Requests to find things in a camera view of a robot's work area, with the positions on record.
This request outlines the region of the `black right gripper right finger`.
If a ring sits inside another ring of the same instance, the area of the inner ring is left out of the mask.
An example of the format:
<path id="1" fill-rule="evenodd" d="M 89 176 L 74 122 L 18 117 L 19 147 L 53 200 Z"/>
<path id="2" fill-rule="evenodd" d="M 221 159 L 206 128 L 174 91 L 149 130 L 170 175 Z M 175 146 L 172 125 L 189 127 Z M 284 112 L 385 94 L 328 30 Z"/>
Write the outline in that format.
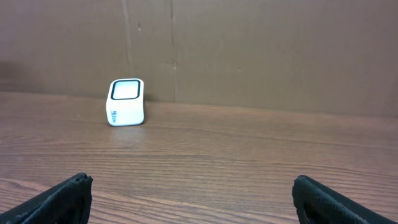
<path id="1" fill-rule="evenodd" d="M 292 197 L 300 224 L 397 224 L 306 175 L 294 180 Z"/>

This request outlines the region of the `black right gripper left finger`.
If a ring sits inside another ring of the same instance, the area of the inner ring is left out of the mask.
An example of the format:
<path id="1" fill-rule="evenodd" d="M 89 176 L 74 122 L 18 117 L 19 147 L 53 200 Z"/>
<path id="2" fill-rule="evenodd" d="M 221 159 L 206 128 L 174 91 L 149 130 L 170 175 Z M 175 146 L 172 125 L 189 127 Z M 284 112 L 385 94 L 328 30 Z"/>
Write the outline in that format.
<path id="1" fill-rule="evenodd" d="M 93 178 L 78 173 L 1 214 L 5 224 L 87 224 Z"/>

